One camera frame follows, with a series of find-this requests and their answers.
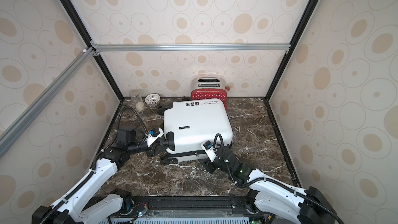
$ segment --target toaster slot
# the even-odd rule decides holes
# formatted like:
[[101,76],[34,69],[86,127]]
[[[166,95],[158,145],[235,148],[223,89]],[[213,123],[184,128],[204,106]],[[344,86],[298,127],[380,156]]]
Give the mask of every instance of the toaster slot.
[[204,84],[199,84],[198,87],[221,87],[221,86],[220,84],[204,83]]
[[219,79],[199,79],[198,82],[220,82]]

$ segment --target red polka dot toaster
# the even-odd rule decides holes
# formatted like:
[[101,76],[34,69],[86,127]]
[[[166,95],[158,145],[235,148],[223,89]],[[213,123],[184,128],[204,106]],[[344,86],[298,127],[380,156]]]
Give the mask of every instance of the red polka dot toaster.
[[229,87],[226,86],[225,80],[220,78],[197,78],[192,82],[191,100],[200,99],[220,99],[226,106],[226,92]]

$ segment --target metal rail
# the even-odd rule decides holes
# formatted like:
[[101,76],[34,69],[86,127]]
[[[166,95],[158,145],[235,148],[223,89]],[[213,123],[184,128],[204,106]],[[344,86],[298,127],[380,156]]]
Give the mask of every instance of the metal rail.
[[209,51],[209,50],[289,50],[289,43],[250,44],[95,44],[98,52],[109,51]]
[[42,110],[52,101],[65,84],[75,75],[88,57],[93,55],[93,48],[87,47],[80,55],[45,89],[36,102],[29,106],[0,137],[0,158],[30,126]]

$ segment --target polka dot wallpaper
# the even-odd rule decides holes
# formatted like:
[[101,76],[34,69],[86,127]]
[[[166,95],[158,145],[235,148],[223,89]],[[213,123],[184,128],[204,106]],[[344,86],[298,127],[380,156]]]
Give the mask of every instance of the polka dot wallpaper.
[[198,77],[223,78],[228,96],[265,96],[283,50],[206,52],[102,52],[124,96],[139,89],[143,96],[190,96]]
[[396,223],[397,0],[321,0],[271,108],[304,187],[345,223]]
[[83,177],[118,104],[89,58],[0,159],[0,223],[30,223]]
[[85,47],[57,0],[0,0],[0,135]]
[[99,44],[290,42],[308,0],[74,0]]

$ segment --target marble floor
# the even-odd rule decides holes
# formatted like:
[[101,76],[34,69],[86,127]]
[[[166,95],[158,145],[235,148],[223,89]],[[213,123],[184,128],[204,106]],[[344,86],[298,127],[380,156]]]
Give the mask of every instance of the marble floor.
[[[161,99],[161,105],[181,99]],[[129,99],[124,105],[130,105]],[[262,99],[228,98],[227,114],[233,131],[231,150],[236,156],[282,182],[292,184],[285,159],[276,140]],[[148,127],[160,127],[163,116],[156,107],[139,112]],[[131,111],[122,116],[121,125],[139,125]],[[113,129],[108,137],[115,133]],[[228,180],[227,174],[216,170],[208,173],[198,161],[162,166],[160,155],[148,158],[146,153],[134,154],[124,166],[101,187],[96,196],[106,196],[115,188],[132,192],[133,196],[222,196],[245,195]]]

